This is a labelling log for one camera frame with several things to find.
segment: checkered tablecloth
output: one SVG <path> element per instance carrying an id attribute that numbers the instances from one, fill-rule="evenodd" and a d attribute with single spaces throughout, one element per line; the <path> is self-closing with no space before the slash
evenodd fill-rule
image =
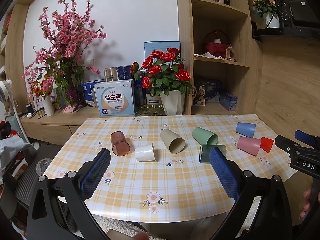
<path id="1" fill-rule="evenodd" d="M 227 147 L 227 158 L 255 176 L 283 181 L 295 171 L 289 155 L 273 145 L 270 153 L 260 149 L 255 157 L 236 148 L 238 122 L 256 124 L 255 138 L 274 139 L 274 133 L 256 115 L 187 115 L 88 118 L 63 146 L 45 174 L 63 177 L 66 172 L 93 160 L 101 148 L 111 152 L 111 163 L 93 197 L 85 201 L 89 210 L 108 218 L 138 222 L 177 222 L 227 212 L 234 204 L 228 198 L 210 164 L 199 162 L 199 143 L 192 130 L 199 126 L 218 134 L 218 144 Z M 171 154 L 160 138 L 170 129 L 186 141 L 185 149 Z M 110 135 L 122 131 L 131 153 L 118 157 L 111 151 Z M 134 148 L 153 143 L 156 162 L 136 161 Z"/>

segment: white fan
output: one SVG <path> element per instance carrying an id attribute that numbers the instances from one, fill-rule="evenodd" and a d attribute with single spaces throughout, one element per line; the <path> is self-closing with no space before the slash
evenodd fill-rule
<path id="1" fill-rule="evenodd" d="M 28 136 L 26 135 L 26 132 L 24 131 L 24 129 L 22 127 L 22 124 L 20 122 L 20 118 L 19 118 L 18 113 L 17 113 L 16 102 L 13 99 L 12 81 L 11 81 L 11 79 L 7 79 L 7 81 L 0 81 L 0 102 L 1 103 L 5 103 L 8 99 L 10 101 L 10 104 L 11 104 L 12 108 L 13 108 L 14 115 L 15 115 L 17 121 L 18 121 L 20 129 L 21 129 L 21 131 L 22 131 L 27 143 L 30 143 L 29 139 L 28 139 Z"/>

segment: wall socket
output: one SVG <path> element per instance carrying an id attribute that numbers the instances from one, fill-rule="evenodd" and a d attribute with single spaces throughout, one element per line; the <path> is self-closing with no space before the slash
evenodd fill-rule
<path id="1" fill-rule="evenodd" d="M 85 62 L 83 63 L 83 65 L 84 65 L 85 67 L 87 67 L 87 66 L 89 66 L 89 65 L 90 65 L 91 67 L 94 67 L 94 60 L 93 60 L 93 58 L 85 61 Z"/>

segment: white flower pot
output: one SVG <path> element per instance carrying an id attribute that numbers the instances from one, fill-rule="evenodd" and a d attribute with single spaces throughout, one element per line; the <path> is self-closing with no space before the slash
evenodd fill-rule
<path id="1" fill-rule="evenodd" d="M 51 116 L 54 114 L 53 106 L 50 100 L 50 97 L 46 97 L 43 101 L 43 107 L 47 116 Z"/>
<path id="2" fill-rule="evenodd" d="M 181 94 L 179 90 L 169 91 L 166 96 L 163 92 L 160 94 L 164 112 L 166 115 L 182 115 L 186 93 Z"/>
<path id="3" fill-rule="evenodd" d="M 266 26 L 268 25 L 268 23 L 270 22 L 271 18 L 272 18 L 272 13 L 264 13 L 263 14 L 263 18 L 266 22 Z M 270 22 L 268 28 L 279 28 L 280 27 L 280 22 L 279 22 L 279 17 L 277 15 L 277 13 L 275 13 L 272 21 Z"/>

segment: plastic cup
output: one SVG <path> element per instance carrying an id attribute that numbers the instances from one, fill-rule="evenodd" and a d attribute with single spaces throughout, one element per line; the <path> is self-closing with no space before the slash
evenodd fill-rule
<path id="1" fill-rule="evenodd" d="M 198 143 L 214 145 L 218 142 L 218 135 L 208 131 L 206 129 L 196 127 L 192 131 L 192 137 L 197 140 Z"/>
<path id="2" fill-rule="evenodd" d="M 130 145 L 125 140 L 123 132 L 117 131 L 111 134 L 112 151 L 117 156 L 125 156 L 130 151 Z"/>
<path id="3" fill-rule="evenodd" d="M 155 150 L 153 148 L 153 144 L 143 146 L 134 150 L 134 154 L 136 155 L 136 160 L 138 162 L 148 162 L 155 161 Z"/>
<path id="4" fill-rule="evenodd" d="M 262 137 L 260 148 L 262 150 L 266 151 L 267 153 L 269 153 L 271 151 L 272 146 L 273 146 L 273 141 L 274 140 L 272 140 L 272 139 Z"/>
<path id="5" fill-rule="evenodd" d="M 260 139 L 240 136 L 237 143 L 237 148 L 253 156 L 257 156 L 260 149 L 260 145 Z"/>
<path id="6" fill-rule="evenodd" d="M 200 146 L 199 162 L 210 163 L 210 159 L 209 159 L 210 151 L 215 147 L 219 148 L 219 150 L 223 153 L 223 155 L 227 157 L 227 148 L 224 144 L 219 144 L 219 145 L 202 144 Z"/>
<path id="7" fill-rule="evenodd" d="M 256 125 L 253 123 L 239 122 L 237 124 L 236 132 L 244 136 L 253 138 Z"/>
<path id="8" fill-rule="evenodd" d="M 164 142 L 164 145 L 172 154 L 181 152 L 186 145 L 184 139 L 180 137 L 180 135 L 168 129 L 164 129 L 160 133 L 160 137 Z"/>

